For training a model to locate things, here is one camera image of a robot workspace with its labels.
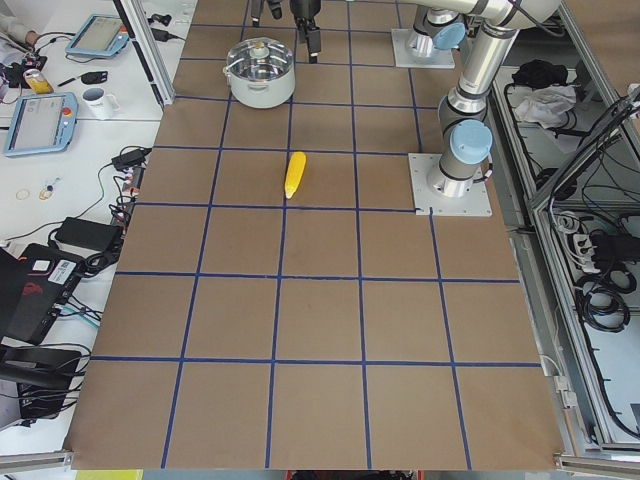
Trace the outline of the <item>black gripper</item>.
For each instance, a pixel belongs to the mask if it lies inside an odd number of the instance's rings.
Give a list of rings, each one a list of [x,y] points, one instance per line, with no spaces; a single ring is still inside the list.
[[[308,61],[315,64],[321,52],[321,32],[313,19],[321,11],[321,0],[290,0],[289,5],[300,39],[307,47]]]

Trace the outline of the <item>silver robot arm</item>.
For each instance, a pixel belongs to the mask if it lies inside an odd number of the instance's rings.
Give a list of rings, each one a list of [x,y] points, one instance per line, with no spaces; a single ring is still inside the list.
[[[321,34],[315,17],[321,11],[321,2],[290,1],[289,8],[307,45],[309,62],[316,63]],[[452,10],[418,6],[412,28],[393,29],[391,35],[396,67],[453,69],[453,51],[464,40],[466,25],[463,15]]]
[[[427,175],[430,187],[448,198],[463,197],[487,159],[493,142],[484,124],[492,81],[518,33],[540,27],[557,10],[557,1],[419,1],[414,31],[436,39],[448,27],[462,27],[461,17],[482,24],[466,57],[458,83],[438,107],[444,153]]]

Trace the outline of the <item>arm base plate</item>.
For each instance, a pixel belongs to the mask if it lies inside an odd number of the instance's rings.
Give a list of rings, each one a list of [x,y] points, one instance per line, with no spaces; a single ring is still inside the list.
[[[491,217],[492,208],[478,164],[474,175],[453,180],[440,170],[441,154],[408,155],[414,210],[417,215]]]
[[[437,49],[431,37],[413,29],[392,29],[395,66],[399,68],[454,69],[452,50]]]

